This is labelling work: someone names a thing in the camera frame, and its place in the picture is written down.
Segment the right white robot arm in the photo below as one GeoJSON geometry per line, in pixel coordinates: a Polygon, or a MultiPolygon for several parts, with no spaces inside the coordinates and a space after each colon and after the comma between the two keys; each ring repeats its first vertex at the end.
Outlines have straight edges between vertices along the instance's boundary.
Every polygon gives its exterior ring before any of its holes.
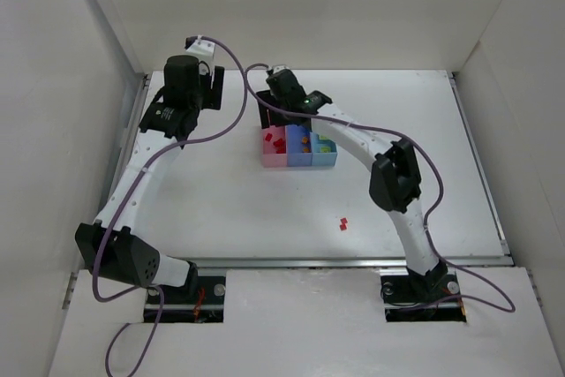
{"type": "Polygon", "coordinates": [[[278,124],[300,124],[333,141],[369,171],[369,196],[392,220],[406,260],[415,303],[430,303],[448,268],[428,237],[422,211],[418,158],[413,142],[386,131],[383,139],[344,113],[320,91],[307,93],[293,71],[267,71],[269,94],[258,96],[278,124]]]}

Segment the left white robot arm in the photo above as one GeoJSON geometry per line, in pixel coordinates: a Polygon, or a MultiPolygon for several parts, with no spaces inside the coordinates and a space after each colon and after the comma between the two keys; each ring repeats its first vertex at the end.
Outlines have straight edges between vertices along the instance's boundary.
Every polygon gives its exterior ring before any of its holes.
{"type": "Polygon", "coordinates": [[[184,148],[204,109],[219,110],[225,70],[197,57],[169,57],[164,83],[148,104],[124,173],[91,224],[75,240],[95,280],[103,277],[139,288],[168,286],[196,291],[198,269],[160,253],[142,236],[142,223],[171,164],[184,148]]]}

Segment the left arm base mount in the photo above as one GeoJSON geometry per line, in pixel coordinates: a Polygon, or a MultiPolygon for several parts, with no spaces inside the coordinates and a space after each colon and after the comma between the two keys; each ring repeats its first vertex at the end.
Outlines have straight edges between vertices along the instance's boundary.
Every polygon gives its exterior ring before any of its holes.
{"type": "Polygon", "coordinates": [[[224,320],[225,275],[199,276],[194,290],[164,286],[160,323],[212,324],[224,320]]]}

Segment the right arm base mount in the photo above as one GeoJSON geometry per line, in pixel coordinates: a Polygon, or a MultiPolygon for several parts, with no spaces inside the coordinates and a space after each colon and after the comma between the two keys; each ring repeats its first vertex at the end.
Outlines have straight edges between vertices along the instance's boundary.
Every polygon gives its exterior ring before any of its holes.
{"type": "Polygon", "coordinates": [[[466,322],[456,274],[449,272],[431,292],[417,294],[408,275],[380,276],[387,322],[466,322]]]}

